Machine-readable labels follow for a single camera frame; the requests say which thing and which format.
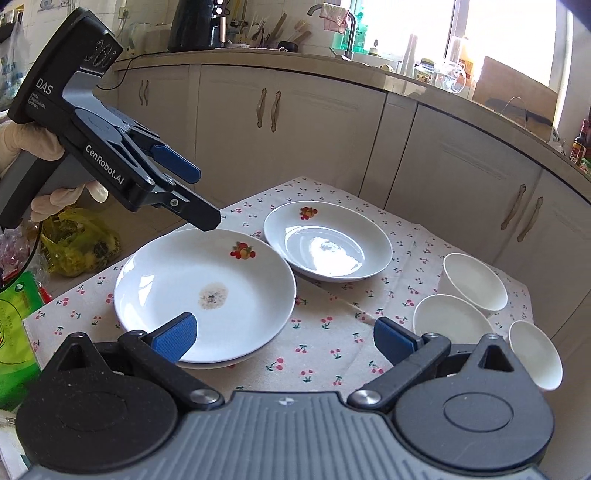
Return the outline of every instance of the kitchen counter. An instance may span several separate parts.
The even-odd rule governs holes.
[[[171,65],[232,65],[305,73],[354,83],[416,100],[499,139],[552,172],[591,203],[591,180],[547,143],[494,111],[441,89],[354,61],[285,53],[276,50],[226,48],[164,53],[116,62],[115,71]]]

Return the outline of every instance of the white glove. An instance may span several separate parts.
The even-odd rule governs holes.
[[[64,154],[64,147],[46,128],[36,123],[20,125],[8,120],[0,125],[0,176],[4,175],[22,150],[50,161],[59,160]],[[79,185],[75,189],[57,189],[51,195],[42,195],[31,202],[31,220],[40,222],[50,215],[55,215],[65,206],[78,200],[84,187],[99,203],[103,203],[109,194],[96,180]]]

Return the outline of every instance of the black cord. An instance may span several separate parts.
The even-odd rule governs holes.
[[[35,256],[35,252],[37,252],[37,247],[39,246],[39,240],[41,240],[41,227],[42,226],[43,226],[43,221],[39,222],[39,226],[38,226],[39,230],[37,231],[37,238],[35,239],[35,245],[33,246],[33,250],[31,250],[31,253],[29,254],[29,258],[27,258],[27,261],[22,266],[22,268],[20,269],[18,274],[15,275],[15,277],[13,277],[10,282],[8,282],[6,285],[4,285],[2,288],[0,288],[0,293],[9,289],[10,287],[12,287],[12,285],[19,279],[19,277],[23,274],[23,272],[27,269],[27,267],[29,266],[29,264],[33,260],[33,257]]]
[[[121,84],[123,83],[123,81],[125,80],[125,76],[127,75],[129,67],[131,66],[131,62],[133,62],[135,59],[138,59],[140,57],[147,57],[148,55],[160,55],[161,53],[170,53],[170,52],[168,50],[166,50],[166,51],[157,51],[155,53],[142,53],[141,55],[138,55],[137,57],[133,57],[132,59],[129,59],[129,63],[127,64],[127,66],[125,67],[125,71],[123,72],[123,78],[121,79],[121,81],[117,85],[115,85],[114,87],[111,87],[111,88],[103,88],[103,87],[99,87],[98,85],[96,87],[99,90],[104,90],[105,92],[119,88],[121,86]]]

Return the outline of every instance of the white paper cup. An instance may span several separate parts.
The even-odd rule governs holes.
[[[437,293],[472,303],[486,318],[504,309],[508,301],[503,282],[488,265],[460,253],[449,254],[443,259]]]
[[[416,335],[439,333],[452,343],[476,344],[483,335],[494,333],[486,317],[466,300],[451,295],[431,295],[414,310]]]
[[[552,341],[534,324],[517,320],[509,329],[509,345],[540,390],[556,390],[562,362]]]

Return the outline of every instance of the white plate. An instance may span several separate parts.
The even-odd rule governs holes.
[[[125,330],[147,332],[193,313],[197,341],[181,360],[212,364],[270,342],[291,315],[295,287],[289,265],[259,239],[190,229],[153,240],[129,258],[115,285],[115,310]]]
[[[277,336],[274,336],[265,345],[263,345],[259,349],[255,350],[254,352],[249,353],[248,355],[244,355],[239,358],[234,358],[232,360],[227,360],[225,362],[215,362],[212,364],[190,364],[188,362],[178,362],[177,365],[179,367],[185,368],[187,370],[213,370],[215,368],[226,368],[226,367],[229,367],[230,365],[236,365],[236,364],[239,364],[240,362],[244,362],[244,361],[252,358],[253,356],[259,354],[260,352],[262,352],[264,350],[264,348],[267,345],[269,345],[273,340],[275,340],[276,337]]]
[[[267,216],[264,234],[296,270],[317,280],[361,280],[392,260],[392,244],[380,227],[332,203],[281,205]]]

